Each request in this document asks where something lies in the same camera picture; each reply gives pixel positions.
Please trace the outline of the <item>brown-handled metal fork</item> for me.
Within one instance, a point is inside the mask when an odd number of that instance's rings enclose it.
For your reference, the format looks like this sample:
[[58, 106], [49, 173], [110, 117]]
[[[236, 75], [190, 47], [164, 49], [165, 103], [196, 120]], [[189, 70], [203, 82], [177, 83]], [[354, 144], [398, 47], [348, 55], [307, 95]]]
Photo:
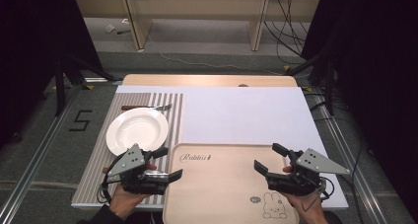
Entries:
[[172, 104], [163, 105], [163, 106], [121, 106], [122, 111], [129, 111], [134, 109], [150, 109], [155, 111], [169, 111], [172, 108]]

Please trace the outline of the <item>grey striped placemat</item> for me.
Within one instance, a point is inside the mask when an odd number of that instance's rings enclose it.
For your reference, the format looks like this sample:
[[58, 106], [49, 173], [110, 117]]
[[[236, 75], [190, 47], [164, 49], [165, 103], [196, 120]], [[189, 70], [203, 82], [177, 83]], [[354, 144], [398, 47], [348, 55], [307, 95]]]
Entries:
[[81, 209], [96, 209], [102, 206], [98, 202], [97, 191], [104, 179], [103, 167], [107, 167], [115, 156], [110, 152], [105, 143], [105, 134], [111, 122], [122, 114], [123, 106], [165, 106], [172, 108], [164, 111], [163, 115], [168, 120], [169, 133], [164, 146], [170, 150], [181, 140], [181, 127], [185, 94], [182, 93], [116, 93], [110, 104], [110, 108], [104, 120], [104, 125], [98, 136], [93, 153], [86, 170], [78, 184], [72, 198], [71, 206]]

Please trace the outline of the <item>beige wooden shelf unit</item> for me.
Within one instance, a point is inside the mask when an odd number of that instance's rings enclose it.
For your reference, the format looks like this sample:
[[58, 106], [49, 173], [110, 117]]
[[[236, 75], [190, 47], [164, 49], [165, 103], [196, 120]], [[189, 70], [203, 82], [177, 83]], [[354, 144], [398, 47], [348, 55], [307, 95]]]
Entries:
[[126, 18], [142, 50], [155, 19], [246, 21], [258, 50], [265, 21], [309, 23], [319, 0], [76, 0], [85, 18]]

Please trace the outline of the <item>white board sheet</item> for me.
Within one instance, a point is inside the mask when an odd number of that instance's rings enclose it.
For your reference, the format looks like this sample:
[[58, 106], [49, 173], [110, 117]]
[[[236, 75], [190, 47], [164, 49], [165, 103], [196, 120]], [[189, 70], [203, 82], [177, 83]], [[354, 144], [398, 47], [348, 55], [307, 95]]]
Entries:
[[121, 86], [116, 91], [158, 92], [185, 94], [181, 140], [177, 145], [241, 144], [272, 148], [273, 143], [279, 143], [295, 151], [305, 152], [309, 148], [319, 153], [325, 151], [298, 87]]

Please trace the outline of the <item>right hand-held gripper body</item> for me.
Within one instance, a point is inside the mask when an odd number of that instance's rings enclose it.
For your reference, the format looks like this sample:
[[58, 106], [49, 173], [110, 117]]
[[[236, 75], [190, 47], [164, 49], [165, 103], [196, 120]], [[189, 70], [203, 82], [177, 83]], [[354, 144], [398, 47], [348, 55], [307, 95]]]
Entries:
[[266, 180], [269, 189], [305, 196], [323, 187], [320, 174], [350, 174], [349, 169], [321, 155], [312, 148], [305, 152], [289, 150], [287, 157], [292, 167], [291, 173], [282, 175], [268, 171], [272, 176], [271, 180]]

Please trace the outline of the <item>wooden table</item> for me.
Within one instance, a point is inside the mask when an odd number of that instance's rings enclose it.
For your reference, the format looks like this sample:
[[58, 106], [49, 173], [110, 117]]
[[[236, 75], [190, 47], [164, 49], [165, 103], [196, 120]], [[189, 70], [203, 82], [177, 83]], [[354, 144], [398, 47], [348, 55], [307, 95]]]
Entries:
[[297, 87], [291, 76], [128, 74], [123, 86]]

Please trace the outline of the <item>beige tray with rabbit print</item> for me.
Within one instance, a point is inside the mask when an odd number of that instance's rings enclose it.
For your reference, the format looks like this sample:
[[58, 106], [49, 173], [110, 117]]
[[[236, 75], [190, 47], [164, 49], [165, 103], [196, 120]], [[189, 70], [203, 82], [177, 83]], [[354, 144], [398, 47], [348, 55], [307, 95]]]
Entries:
[[299, 224], [297, 211], [270, 190], [253, 164], [280, 173], [285, 159], [269, 145], [178, 144], [165, 194], [165, 224]]

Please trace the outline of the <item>black metal stand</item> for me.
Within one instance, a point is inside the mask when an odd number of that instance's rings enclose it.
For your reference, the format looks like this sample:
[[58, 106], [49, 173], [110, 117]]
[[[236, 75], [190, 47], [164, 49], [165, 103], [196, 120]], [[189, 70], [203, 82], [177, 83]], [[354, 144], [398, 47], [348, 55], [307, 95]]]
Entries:
[[290, 69], [285, 73], [286, 76], [295, 76], [302, 71], [312, 67], [308, 81], [312, 86], [318, 86], [321, 82], [325, 85], [324, 104], [328, 113], [334, 115], [332, 107], [332, 89], [334, 80], [334, 70], [332, 68], [332, 61], [330, 53], [323, 49], [318, 54], [308, 59], [299, 66]]
[[98, 57], [91, 61], [75, 54], [60, 53], [54, 57], [53, 62], [57, 99], [56, 116], [61, 115], [66, 107], [64, 77], [67, 77], [72, 85], [85, 87], [87, 80], [82, 70], [87, 70], [110, 82], [119, 81], [118, 77], [104, 71]]

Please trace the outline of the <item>metal floor rail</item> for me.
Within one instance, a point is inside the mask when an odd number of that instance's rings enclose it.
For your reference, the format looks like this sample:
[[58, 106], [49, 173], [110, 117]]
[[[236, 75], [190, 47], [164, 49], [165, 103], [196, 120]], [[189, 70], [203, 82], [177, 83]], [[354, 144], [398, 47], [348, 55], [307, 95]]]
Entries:
[[73, 86], [68, 90], [68, 95], [64, 97], [64, 105], [58, 109], [58, 114], [54, 116], [48, 130], [45, 132], [42, 140], [38, 143], [36, 150], [30, 157], [24, 172], [16, 183], [12, 185], [10, 195], [5, 199], [3, 205], [0, 207], [0, 224], [10, 224], [12, 222], [42, 162], [50, 150], [70, 107], [80, 91], [80, 86]]
[[338, 122], [344, 122], [353, 129], [355, 129], [355, 124], [348, 119], [336, 117], [328, 113], [324, 104], [325, 90], [313, 87], [312, 91], [308, 92], [307, 95], [313, 95], [313, 100], [315, 101], [315, 105], [311, 107], [311, 112], [318, 112], [321, 115], [321, 118], [316, 118], [315, 121], [326, 124], [333, 138], [335, 148], [339, 151], [344, 164], [351, 171], [350, 175], [339, 175], [339, 178], [344, 180], [350, 188], [360, 222], [366, 224], [366, 218], [361, 213], [361, 207], [364, 207], [373, 224], [388, 224], [388, 219], [383, 213], [383, 207], [378, 201], [378, 197], [374, 194], [371, 185], [367, 181], [364, 169], [360, 165], [360, 159], [364, 154], [363, 139], [358, 135], [355, 143], [356, 148], [351, 148]]

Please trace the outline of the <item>person's right hand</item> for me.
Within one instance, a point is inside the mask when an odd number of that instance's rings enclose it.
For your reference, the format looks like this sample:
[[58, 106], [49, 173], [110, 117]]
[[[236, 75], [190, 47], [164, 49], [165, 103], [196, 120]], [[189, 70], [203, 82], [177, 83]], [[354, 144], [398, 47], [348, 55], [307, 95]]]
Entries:
[[297, 210], [304, 224], [328, 224], [317, 190], [305, 196], [297, 196], [285, 192], [282, 192], [282, 195]]

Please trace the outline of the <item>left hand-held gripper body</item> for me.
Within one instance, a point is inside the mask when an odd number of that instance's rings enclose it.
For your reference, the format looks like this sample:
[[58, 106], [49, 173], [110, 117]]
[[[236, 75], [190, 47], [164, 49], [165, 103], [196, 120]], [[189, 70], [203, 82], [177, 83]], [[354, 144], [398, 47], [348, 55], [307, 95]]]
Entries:
[[134, 144], [126, 152], [118, 155], [106, 174], [108, 184], [120, 183], [125, 191], [141, 194], [163, 195], [168, 185], [163, 183], [163, 175], [152, 174], [148, 166], [153, 151], [144, 151]]

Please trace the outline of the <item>white plate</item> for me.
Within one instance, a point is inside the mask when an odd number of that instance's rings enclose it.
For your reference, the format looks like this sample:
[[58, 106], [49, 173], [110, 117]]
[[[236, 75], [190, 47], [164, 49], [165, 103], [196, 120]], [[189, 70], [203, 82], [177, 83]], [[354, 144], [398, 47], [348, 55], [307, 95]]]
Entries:
[[133, 109], [123, 112], [109, 125], [105, 134], [108, 150], [118, 156], [134, 144], [144, 151], [160, 148], [168, 137], [166, 117], [153, 109]]

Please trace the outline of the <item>black curtain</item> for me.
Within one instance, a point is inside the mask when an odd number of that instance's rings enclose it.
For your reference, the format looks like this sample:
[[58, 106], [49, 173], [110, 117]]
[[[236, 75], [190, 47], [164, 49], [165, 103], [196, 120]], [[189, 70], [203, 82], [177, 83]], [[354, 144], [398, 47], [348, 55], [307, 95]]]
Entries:
[[101, 72], [76, 0], [0, 0], [0, 148], [20, 130], [56, 68]]
[[346, 104], [418, 222], [418, 0], [319, 0], [303, 56], [325, 48]]

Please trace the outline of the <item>person's left hand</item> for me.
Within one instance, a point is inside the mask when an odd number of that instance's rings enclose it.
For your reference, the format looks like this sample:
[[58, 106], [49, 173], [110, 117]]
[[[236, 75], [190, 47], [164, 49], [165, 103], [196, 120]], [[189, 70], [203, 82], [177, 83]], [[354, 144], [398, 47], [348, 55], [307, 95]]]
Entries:
[[147, 197], [149, 197], [149, 194], [131, 193], [125, 191], [121, 185], [118, 185], [109, 204], [109, 210], [119, 218], [125, 219]]

